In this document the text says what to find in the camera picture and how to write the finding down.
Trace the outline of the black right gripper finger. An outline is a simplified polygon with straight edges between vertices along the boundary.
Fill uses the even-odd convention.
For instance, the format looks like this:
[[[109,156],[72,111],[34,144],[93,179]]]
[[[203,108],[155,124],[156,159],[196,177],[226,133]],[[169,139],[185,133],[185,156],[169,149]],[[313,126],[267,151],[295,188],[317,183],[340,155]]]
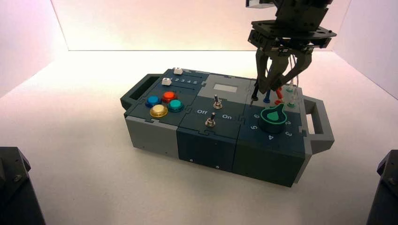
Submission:
[[[280,50],[279,56],[281,57],[280,63],[282,65],[282,69],[279,75],[279,87],[286,84],[292,78],[299,75],[301,72],[306,70],[312,62],[312,53],[313,51],[298,51],[298,50]],[[295,55],[297,57],[296,65],[288,72],[287,75],[283,75],[287,66],[288,66],[288,57],[290,55]]]
[[[256,52],[256,67],[257,67],[257,87],[258,90],[265,94],[268,90],[276,91],[279,87],[276,85],[276,73],[271,74],[269,77],[266,77],[266,68],[268,59],[272,60],[278,56],[276,51],[262,51],[258,49]]]

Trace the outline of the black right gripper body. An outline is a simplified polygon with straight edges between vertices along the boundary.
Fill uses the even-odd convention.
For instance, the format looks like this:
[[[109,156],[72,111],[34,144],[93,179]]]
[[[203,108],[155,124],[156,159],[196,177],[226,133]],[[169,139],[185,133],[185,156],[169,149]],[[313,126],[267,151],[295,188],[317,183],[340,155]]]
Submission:
[[[270,50],[326,48],[337,34],[320,26],[331,0],[249,0],[248,8],[276,7],[276,19],[253,21],[248,42]]]

